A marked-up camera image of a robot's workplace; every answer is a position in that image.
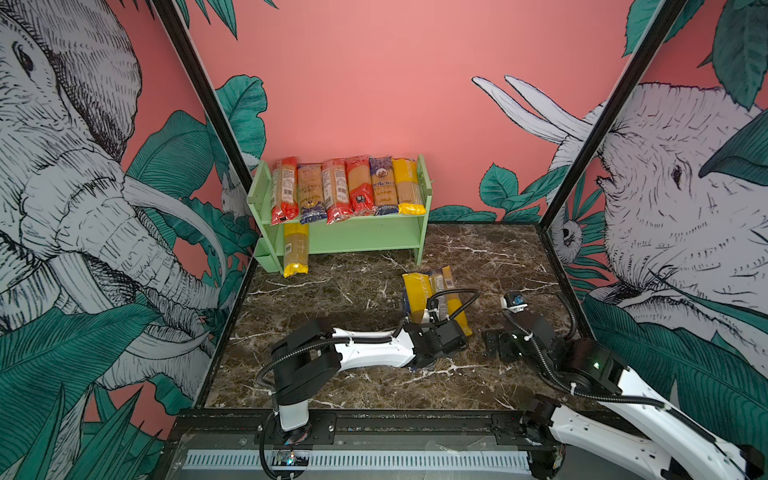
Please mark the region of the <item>blue Ankara spaghetti pack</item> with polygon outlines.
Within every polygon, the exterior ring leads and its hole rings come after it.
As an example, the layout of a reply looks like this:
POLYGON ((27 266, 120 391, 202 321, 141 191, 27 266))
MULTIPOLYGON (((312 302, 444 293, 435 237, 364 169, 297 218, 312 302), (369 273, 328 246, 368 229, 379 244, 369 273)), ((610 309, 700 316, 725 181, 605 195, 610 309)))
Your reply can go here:
POLYGON ((398 213, 398 197, 391 157, 369 160, 376 215, 398 213))

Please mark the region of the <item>blue yellow spaghetti pack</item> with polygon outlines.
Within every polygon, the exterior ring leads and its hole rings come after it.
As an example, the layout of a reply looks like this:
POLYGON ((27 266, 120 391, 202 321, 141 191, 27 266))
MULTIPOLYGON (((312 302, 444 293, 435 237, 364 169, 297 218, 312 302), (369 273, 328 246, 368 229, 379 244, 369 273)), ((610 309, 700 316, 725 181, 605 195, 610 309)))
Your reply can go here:
POLYGON ((324 205, 321 164, 300 164, 297 168, 298 200, 300 223, 325 221, 327 212, 324 205))

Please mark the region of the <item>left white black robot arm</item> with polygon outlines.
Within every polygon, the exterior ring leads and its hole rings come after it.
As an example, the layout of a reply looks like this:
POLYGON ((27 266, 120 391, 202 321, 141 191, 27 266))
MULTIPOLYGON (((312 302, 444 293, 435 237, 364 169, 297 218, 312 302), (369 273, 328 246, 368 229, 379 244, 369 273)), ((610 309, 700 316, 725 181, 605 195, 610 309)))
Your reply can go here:
POLYGON ((257 383, 270 392, 285 433, 307 429, 310 400, 337 373, 368 367, 422 369, 464 351, 468 339, 453 319, 437 323, 402 320, 385 331, 360 332, 312 320, 271 347, 257 383))

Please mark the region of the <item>yellow spaghetti pack top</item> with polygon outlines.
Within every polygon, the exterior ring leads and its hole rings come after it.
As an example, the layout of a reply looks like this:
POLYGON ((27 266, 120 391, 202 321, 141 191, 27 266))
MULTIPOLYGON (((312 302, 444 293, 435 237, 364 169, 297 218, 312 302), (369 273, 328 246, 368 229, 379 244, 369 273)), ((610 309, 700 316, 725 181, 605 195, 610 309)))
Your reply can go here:
POLYGON ((392 161, 398 211, 404 215, 424 215, 426 207, 421 195, 418 167, 414 160, 398 158, 392 161))

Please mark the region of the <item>yellow spaghetti pack barcode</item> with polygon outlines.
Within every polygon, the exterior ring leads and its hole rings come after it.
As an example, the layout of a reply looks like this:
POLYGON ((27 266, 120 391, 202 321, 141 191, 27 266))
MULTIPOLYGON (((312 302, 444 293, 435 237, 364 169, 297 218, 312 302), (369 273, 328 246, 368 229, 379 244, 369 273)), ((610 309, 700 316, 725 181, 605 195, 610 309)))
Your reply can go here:
POLYGON ((307 274, 309 271, 309 227, 300 223, 289 223, 283 227, 284 258, 283 276, 307 274))

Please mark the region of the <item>red yellow spaghetti pack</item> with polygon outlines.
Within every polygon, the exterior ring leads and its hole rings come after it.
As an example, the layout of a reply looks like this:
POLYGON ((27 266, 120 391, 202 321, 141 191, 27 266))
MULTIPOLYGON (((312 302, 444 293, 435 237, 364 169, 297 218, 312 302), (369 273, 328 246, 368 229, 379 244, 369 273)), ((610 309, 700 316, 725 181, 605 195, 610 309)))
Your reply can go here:
POLYGON ((370 173, 370 157, 360 155, 345 160, 349 200, 355 216, 375 213, 373 185, 370 173))

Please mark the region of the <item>red spaghetti pack white label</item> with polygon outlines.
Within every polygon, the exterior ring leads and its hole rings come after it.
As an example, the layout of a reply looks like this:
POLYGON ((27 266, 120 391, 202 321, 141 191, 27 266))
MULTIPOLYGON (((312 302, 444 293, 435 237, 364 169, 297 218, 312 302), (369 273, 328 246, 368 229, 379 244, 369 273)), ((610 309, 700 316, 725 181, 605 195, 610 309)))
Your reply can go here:
POLYGON ((327 223, 333 224, 350 218, 353 210, 349 200, 345 160, 337 158, 324 162, 321 175, 327 223))

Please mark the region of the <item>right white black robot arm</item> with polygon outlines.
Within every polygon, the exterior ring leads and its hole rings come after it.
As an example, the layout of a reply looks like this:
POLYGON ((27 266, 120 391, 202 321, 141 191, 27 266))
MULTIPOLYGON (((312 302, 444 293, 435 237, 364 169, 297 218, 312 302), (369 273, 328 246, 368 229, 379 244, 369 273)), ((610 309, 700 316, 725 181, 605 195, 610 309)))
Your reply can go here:
POLYGON ((596 402, 637 429, 629 434, 536 395, 520 426, 540 443, 575 446, 643 479, 757 479, 765 456, 711 432, 652 388, 618 354, 558 334, 527 305, 504 306, 500 343, 551 388, 596 402))

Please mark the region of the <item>yellow Pastatime spaghetti pack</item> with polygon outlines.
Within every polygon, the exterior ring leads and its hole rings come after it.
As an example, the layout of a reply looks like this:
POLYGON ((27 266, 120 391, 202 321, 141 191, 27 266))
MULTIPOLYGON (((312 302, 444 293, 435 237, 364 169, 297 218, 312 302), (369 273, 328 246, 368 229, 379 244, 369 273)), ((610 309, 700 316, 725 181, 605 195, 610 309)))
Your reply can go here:
POLYGON ((433 294, 430 276, 424 273, 406 273, 402 278, 405 312, 411 322, 420 323, 427 301, 433 294))

